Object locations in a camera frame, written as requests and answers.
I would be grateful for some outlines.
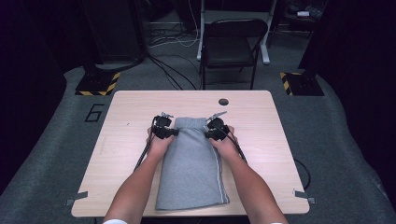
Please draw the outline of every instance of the wooden table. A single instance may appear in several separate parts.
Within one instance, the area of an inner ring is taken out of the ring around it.
[[[225,98],[229,104],[219,104]],[[162,112],[177,117],[208,118],[227,111],[221,118],[235,127],[235,135],[247,162],[267,182],[285,214],[308,212],[304,191],[269,91],[117,91],[78,192],[75,217],[103,217],[122,182],[132,173],[145,145],[147,128]],[[223,162],[222,179],[230,203],[183,211],[156,211],[161,167],[154,176],[144,217],[245,215],[229,164]]]

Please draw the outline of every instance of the light skin arm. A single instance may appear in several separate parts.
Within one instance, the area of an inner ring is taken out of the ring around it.
[[[140,223],[149,200],[157,164],[163,159],[166,149],[173,139],[174,136],[165,139],[154,136],[147,157],[120,186],[106,213],[104,222],[110,219],[120,219],[129,224]]]
[[[229,128],[231,131],[229,136],[237,141],[236,137],[232,135],[233,127],[229,126]],[[229,138],[225,138],[222,141],[210,139],[210,143],[218,150],[221,157],[230,164],[239,198],[244,205],[250,223],[280,222],[287,224],[288,221],[279,209],[268,185],[241,159],[233,142]]]

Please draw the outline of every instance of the metal bracket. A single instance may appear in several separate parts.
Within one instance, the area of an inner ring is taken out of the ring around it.
[[[298,191],[296,189],[293,190],[294,196],[297,198],[307,199],[309,203],[318,203],[316,198],[308,198],[308,194],[305,192]]]
[[[78,193],[73,197],[73,199],[67,199],[66,202],[64,203],[64,206],[69,206],[73,204],[75,200],[79,200],[87,197],[88,197],[88,191]]]

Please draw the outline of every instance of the chair seat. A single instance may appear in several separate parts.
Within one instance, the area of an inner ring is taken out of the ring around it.
[[[246,38],[210,37],[205,50],[208,68],[248,67],[255,62]]]

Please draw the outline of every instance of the gray cloth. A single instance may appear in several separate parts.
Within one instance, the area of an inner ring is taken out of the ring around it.
[[[157,210],[228,203],[219,153],[205,138],[205,119],[177,118],[178,136],[163,158]]]

